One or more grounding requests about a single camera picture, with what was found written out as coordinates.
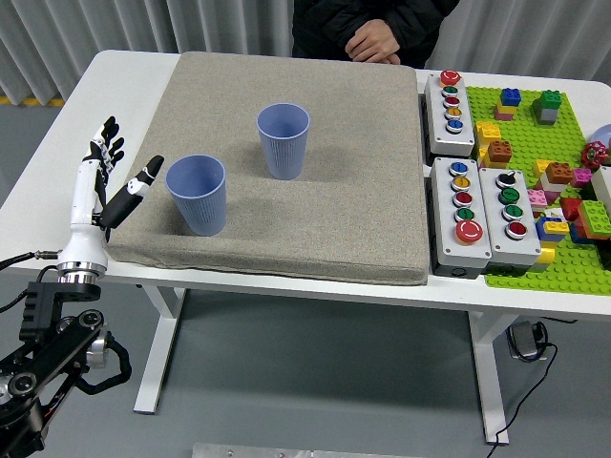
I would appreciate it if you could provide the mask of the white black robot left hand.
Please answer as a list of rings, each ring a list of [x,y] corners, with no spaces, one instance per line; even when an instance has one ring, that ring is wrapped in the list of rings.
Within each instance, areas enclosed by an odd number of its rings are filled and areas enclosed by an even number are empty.
[[[88,154],[78,167],[71,210],[71,238],[58,258],[63,276],[84,271],[101,277],[107,269],[105,244],[116,229],[139,206],[153,185],[164,158],[154,156],[135,177],[111,198],[106,186],[116,164],[123,159],[119,125],[109,117],[96,131]]]

